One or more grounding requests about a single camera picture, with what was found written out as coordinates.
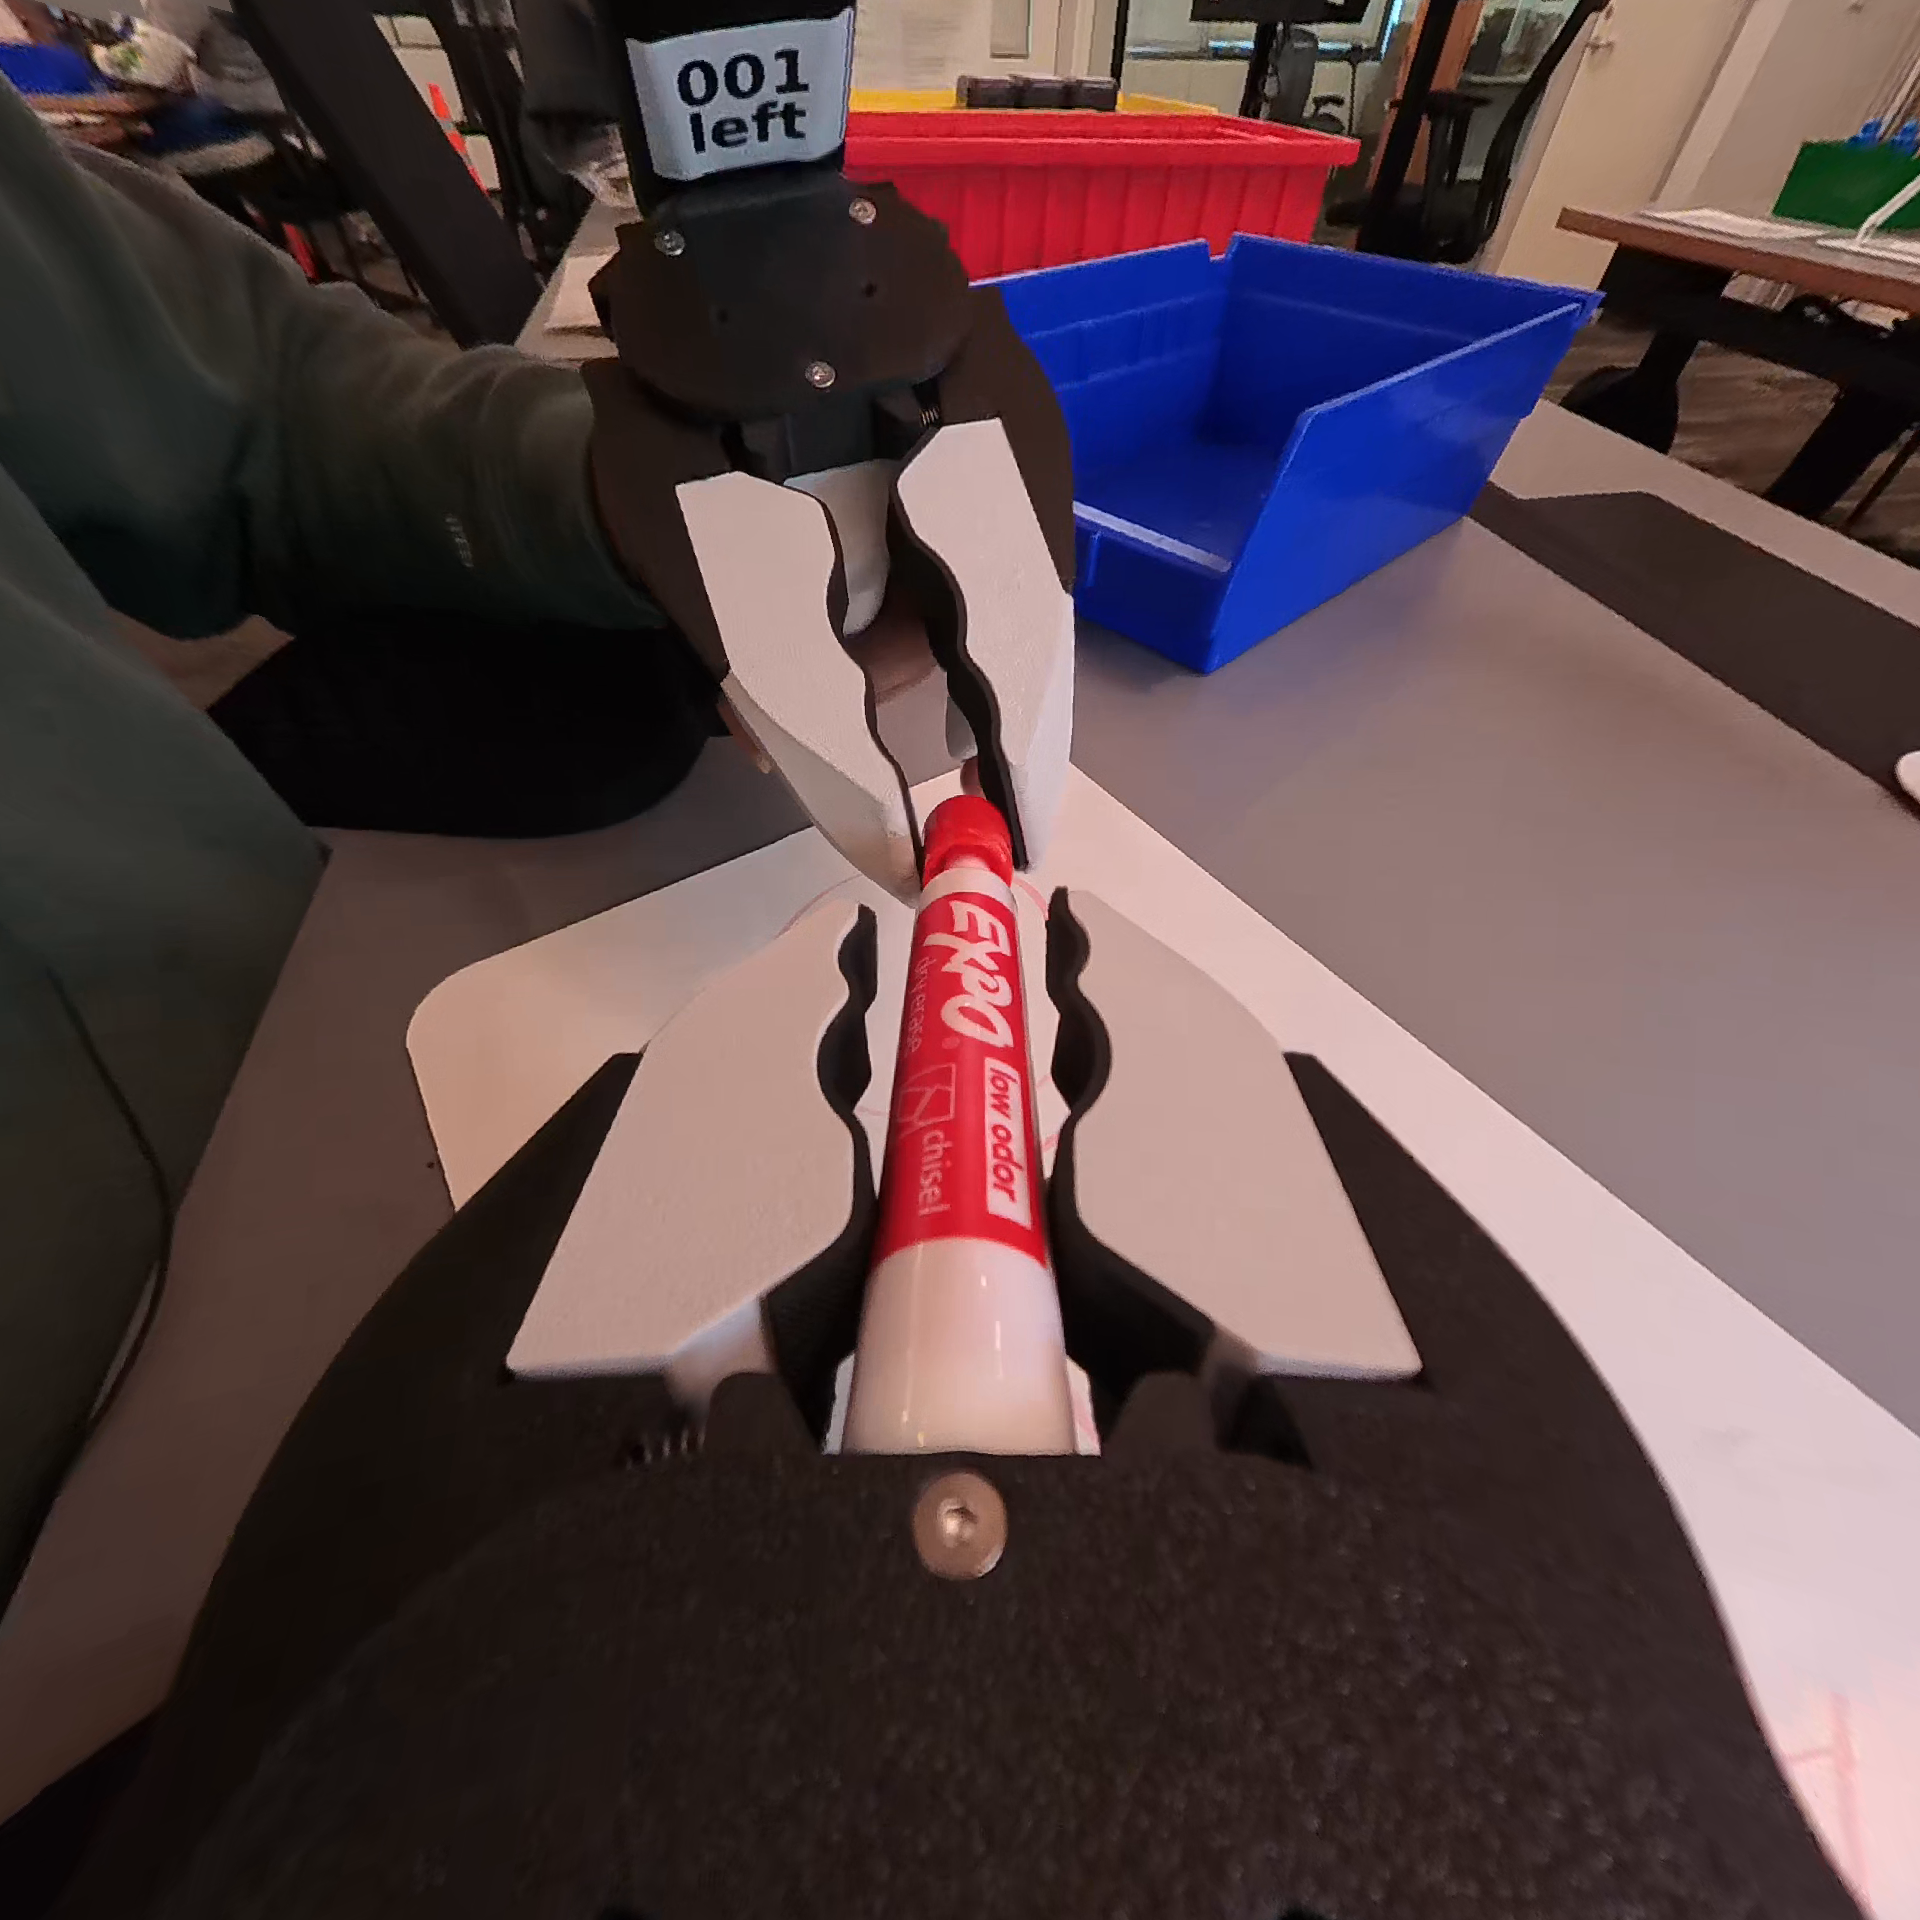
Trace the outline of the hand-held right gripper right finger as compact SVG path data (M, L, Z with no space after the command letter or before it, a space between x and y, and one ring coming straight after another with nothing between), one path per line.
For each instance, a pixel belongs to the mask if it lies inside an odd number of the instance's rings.
M1046 1187L1068 1355L1090 1381L1412 1381L1415 1336L1283 1045L1085 888L1046 914Z

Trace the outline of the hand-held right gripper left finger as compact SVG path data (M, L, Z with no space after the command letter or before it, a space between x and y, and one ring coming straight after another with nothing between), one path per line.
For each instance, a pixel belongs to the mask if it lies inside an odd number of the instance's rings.
M778 1370L771 1293L872 1200L855 1116L877 925L816 905L643 1048L507 1354L514 1381L653 1377L702 1420Z

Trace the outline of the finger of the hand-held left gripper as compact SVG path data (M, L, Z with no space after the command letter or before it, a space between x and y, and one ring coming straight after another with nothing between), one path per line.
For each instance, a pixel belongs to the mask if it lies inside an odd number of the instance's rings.
M1030 869L1068 781L1074 610L1001 420L933 431L895 478L894 533L980 789Z
M827 506L756 477L686 482L679 505L728 706L827 844L890 897L916 900L918 822L846 645Z

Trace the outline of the red marker cap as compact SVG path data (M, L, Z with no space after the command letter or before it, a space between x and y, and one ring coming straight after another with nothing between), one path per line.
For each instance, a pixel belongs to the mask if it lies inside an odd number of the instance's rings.
M1015 906L1011 827L992 801L970 794L943 801L923 836L918 906L957 894Z

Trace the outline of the small white whiteboard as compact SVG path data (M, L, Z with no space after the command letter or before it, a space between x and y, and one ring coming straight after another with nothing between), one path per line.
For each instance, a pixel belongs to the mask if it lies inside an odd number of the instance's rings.
M1090 888L1319 1056L1536 1283L1674 1496L1829 1860L1870 1917L1916 1917L1916 1435L1082 772L1051 864L1023 885L1035 944L1056 884ZM877 911L875 1034L899 1014L906 909L814 830L436 984L407 1050L452 1201L590 1070L831 897Z

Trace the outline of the red dry erase marker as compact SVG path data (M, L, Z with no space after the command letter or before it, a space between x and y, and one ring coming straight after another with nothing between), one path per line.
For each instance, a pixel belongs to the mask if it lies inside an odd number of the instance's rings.
M984 856L915 920L843 1452L1074 1451L1017 894Z

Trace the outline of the blue plastic bin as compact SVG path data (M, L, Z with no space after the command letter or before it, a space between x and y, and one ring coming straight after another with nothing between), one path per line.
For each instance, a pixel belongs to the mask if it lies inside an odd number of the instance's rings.
M1199 675L1467 516L1600 303L1250 236L997 286L1068 425L1079 617Z

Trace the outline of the person's left forearm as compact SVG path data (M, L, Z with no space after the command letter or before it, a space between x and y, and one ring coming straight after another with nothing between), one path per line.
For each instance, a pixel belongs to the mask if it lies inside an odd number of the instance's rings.
M168 637L391 606L658 627L580 371L314 286L181 184L2 108L5 602Z

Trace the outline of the yellow plastic bin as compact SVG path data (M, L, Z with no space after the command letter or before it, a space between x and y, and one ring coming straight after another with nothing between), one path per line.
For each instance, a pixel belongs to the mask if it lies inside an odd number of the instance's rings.
M851 93L851 112L941 112L960 111L957 88L855 88ZM1222 108L1207 104L1173 100L1142 93L1118 93L1117 112L1131 114L1199 114L1222 116Z

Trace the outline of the red plastic bin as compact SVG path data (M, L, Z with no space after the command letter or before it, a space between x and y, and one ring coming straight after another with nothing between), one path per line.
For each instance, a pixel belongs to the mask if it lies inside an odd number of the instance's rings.
M858 111L847 173L941 222L972 279L1234 237L1307 242L1359 144L1207 112Z

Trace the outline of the black sign stand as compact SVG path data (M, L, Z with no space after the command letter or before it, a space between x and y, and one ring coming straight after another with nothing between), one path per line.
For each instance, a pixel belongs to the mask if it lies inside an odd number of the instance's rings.
M541 279L364 3L237 3L327 164L462 348L514 343Z

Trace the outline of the black office chair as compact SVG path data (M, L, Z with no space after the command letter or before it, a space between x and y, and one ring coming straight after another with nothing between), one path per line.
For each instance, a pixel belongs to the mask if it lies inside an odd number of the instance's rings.
M1524 140L1548 87L1592 35L1598 3L1576 3L1540 60L1505 106L1474 182L1463 161L1476 112L1488 103L1461 87L1440 87L1457 3L1423 4L1401 66L1398 95L1380 139L1374 179L1359 203L1355 254L1425 265L1470 265L1492 240L1514 184Z

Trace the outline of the wooden desk black legs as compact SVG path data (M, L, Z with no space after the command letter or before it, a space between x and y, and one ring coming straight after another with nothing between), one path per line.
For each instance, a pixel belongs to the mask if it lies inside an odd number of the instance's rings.
M1628 367L1582 376L1560 405L1656 455L1674 451L1682 376L1702 346L1829 383L1835 400L1763 499L1824 518L1896 444L1916 452L1918 277L1815 228L1751 237L1684 224L1674 211L1565 208L1565 233L1606 242L1606 319L1650 329Z

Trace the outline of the white door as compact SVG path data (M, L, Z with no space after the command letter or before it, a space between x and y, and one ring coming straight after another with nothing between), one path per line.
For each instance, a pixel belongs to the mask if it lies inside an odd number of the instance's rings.
M1558 225L1566 208L1636 211L1664 193L1715 84L1778 29L1780 4L1600 4L1554 73L1523 140L1490 275L1592 286L1600 245Z

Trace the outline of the green plastic bin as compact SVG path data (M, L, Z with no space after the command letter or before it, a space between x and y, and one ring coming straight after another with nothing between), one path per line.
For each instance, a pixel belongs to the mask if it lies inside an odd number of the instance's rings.
M1783 222L1858 230L1916 179L1916 123L1903 124L1890 140L1809 140L1769 211Z

